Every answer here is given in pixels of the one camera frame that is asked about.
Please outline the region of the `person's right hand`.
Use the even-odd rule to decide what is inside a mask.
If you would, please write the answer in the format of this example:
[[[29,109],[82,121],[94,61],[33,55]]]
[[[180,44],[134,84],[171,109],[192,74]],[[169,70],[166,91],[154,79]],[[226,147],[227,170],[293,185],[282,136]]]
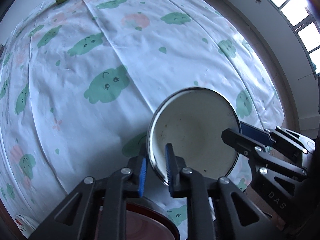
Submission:
[[[271,213],[271,222],[272,224],[278,228],[280,231],[283,231],[284,227],[285,227],[285,222],[284,220],[275,212]]]

